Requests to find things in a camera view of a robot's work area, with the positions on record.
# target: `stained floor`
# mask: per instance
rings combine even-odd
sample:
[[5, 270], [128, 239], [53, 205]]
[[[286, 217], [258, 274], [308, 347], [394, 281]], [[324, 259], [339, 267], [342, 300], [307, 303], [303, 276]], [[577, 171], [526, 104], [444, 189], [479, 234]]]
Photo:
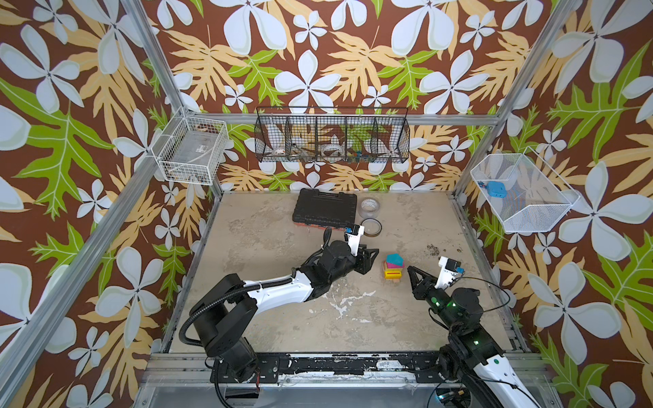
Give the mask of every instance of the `stained floor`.
[[[359, 193], [358, 202], [366, 197], [380, 202], [377, 219], [383, 224], [379, 236], [361, 239], [368, 247], [380, 249], [372, 270], [366, 275], [351, 272], [318, 299], [255, 316], [245, 337], [256, 351], [418, 351], [446, 344], [447, 333], [431, 321], [426, 302], [412, 296], [405, 270], [398, 283], [387, 281], [382, 261], [390, 253], [399, 253], [407, 265], [437, 275], [438, 257], [444, 255], [460, 260], [469, 276], [480, 277], [449, 196], [440, 192]], [[281, 193], [223, 197], [182, 319], [226, 274], [237, 273], [248, 280], [288, 275], [319, 248], [323, 231], [291, 220], [296, 200], [297, 195]], [[342, 231], [334, 231], [331, 239], [342, 240]], [[484, 309], [495, 306], [483, 282], [468, 279], [459, 285], [463, 282], [481, 290]], [[498, 312], [486, 313], [481, 322], [500, 347], [510, 349]], [[188, 335], [197, 338], [192, 327]], [[170, 351], [202, 350], [175, 336]]]

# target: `black tool case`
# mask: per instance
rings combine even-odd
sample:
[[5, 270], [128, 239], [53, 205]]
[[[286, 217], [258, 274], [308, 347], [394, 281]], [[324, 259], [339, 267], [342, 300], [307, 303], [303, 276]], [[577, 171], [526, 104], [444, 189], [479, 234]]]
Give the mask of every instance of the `black tool case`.
[[295, 223], [345, 229], [356, 222], [356, 194], [325, 193], [302, 189], [293, 221]]

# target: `blue object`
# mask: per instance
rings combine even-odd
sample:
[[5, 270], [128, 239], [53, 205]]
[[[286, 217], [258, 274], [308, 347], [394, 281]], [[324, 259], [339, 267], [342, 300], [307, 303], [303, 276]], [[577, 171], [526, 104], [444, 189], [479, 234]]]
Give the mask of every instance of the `blue object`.
[[505, 192], [505, 186], [500, 181], [488, 181], [487, 185], [485, 185], [485, 189], [491, 197], [505, 198], [507, 195]]
[[391, 255], [388, 255], [387, 258], [385, 259], [385, 262], [397, 266], [404, 265], [404, 259], [401, 256], [399, 256], [398, 253], [393, 253]]

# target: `white wire basket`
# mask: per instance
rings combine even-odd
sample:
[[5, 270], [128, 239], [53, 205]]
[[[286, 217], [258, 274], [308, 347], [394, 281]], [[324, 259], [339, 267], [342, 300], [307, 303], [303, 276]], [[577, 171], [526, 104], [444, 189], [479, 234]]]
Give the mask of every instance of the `white wire basket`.
[[[471, 171], [477, 184], [499, 181], [505, 186], [504, 198], [490, 196], [480, 187], [505, 232], [551, 231], [581, 197], [544, 159], [538, 156], [543, 169], [548, 169], [548, 177], [527, 153], [537, 156], [532, 149], [490, 154]], [[561, 191], [552, 180], [568, 189]]]
[[188, 116], [179, 120], [156, 157], [167, 181], [213, 184], [220, 158], [229, 140], [223, 121]]

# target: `tape roll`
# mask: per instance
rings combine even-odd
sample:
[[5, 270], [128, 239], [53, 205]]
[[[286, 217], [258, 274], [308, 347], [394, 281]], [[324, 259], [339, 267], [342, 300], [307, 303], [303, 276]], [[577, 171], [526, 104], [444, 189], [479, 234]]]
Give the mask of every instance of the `tape roll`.
[[365, 198], [358, 205], [358, 213], [363, 219], [376, 218], [379, 214], [379, 208], [381, 208], [381, 205], [377, 200], [373, 198]]
[[375, 237], [381, 233], [381, 230], [383, 230], [383, 225], [381, 225], [379, 220], [374, 218], [364, 219], [360, 224], [365, 227], [365, 230], [363, 231], [363, 235], [365, 236]]

